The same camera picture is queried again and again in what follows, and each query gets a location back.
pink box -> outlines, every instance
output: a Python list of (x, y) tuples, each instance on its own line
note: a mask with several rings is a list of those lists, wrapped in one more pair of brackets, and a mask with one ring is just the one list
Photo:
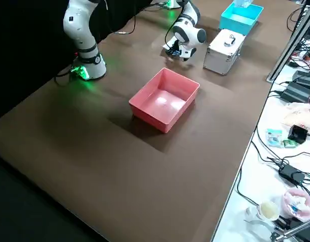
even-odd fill
[(167, 133), (195, 99), (200, 84), (167, 68), (129, 100), (133, 114)]

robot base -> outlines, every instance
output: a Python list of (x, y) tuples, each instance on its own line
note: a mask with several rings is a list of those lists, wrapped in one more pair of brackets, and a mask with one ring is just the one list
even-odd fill
[(91, 80), (91, 79), (99, 79), (102, 78), (105, 73), (106, 73), (106, 66), (105, 62), (101, 56), (101, 60), (98, 64), (88, 64), (88, 63), (83, 63), (81, 62), (78, 58), (76, 58), (73, 62), (73, 67), (72, 69), (74, 70), (73, 72), (76, 72), (77, 67), (83, 67), (77, 72), (77, 74), (83, 78), (85, 81)]
[(176, 0), (169, 0), (165, 7), (168, 9), (178, 9), (180, 8), (180, 5), (176, 2)]

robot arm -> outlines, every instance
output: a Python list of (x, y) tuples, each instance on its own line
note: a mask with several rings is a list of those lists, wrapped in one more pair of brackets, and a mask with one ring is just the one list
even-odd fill
[(105, 63), (89, 28), (91, 14), (100, 1), (70, 0), (63, 18), (64, 31), (78, 50), (78, 58), (73, 66), (80, 68), (78, 74), (85, 80), (100, 78), (106, 72)]
[(178, 54), (184, 61), (196, 52), (196, 46), (206, 40), (204, 29), (196, 28), (201, 14), (190, 0), (176, 1), (183, 9), (173, 26), (174, 37), (164, 47), (169, 54)]
[[(89, 28), (91, 14), (100, 2), (101, 0), (69, 0), (63, 18), (64, 31), (78, 50), (78, 58), (74, 60), (72, 70), (84, 80), (101, 78), (106, 72), (105, 62)], [(170, 44), (166, 49), (168, 53), (176, 52), (185, 61), (195, 53), (195, 46), (204, 43), (206, 32), (195, 28), (200, 18), (198, 8), (190, 0), (177, 0), (177, 3), (183, 11), (172, 28), (174, 37), (168, 42)]]

blue plastic bin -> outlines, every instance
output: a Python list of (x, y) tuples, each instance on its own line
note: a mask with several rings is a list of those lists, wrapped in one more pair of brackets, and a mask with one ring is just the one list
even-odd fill
[(258, 20), (264, 8), (249, 5), (247, 8), (236, 7), (231, 4), (221, 15), (220, 29), (228, 29), (247, 35)]

plastic bowl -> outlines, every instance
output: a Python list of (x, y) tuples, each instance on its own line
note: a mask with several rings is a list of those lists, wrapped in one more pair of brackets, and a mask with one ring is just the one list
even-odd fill
[(199, 83), (163, 68), (129, 104), (136, 117), (167, 133), (195, 99), (199, 87)]
[(299, 211), (300, 216), (297, 216), (296, 214), (291, 213), (290, 209), (287, 207), (289, 201), (287, 201), (287, 199), (285, 198), (285, 195), (287, 193), (290, 193), (292, 196), (300, 196), (300, 197), (306, 198), (305, 204), (310, 207), (310, 196), (308, 195), (308, 193), (301, 190), (301, 189), (298, 189), (298, 188), (290, 188), (282, 196), (281, 207), (282, 207), (283, 211), (289, 216), (293, 216), (302, 222), (306, 222), (307, 220), (309, 220), (310, 219), (310, 211), (308, 211), (308, 212)]

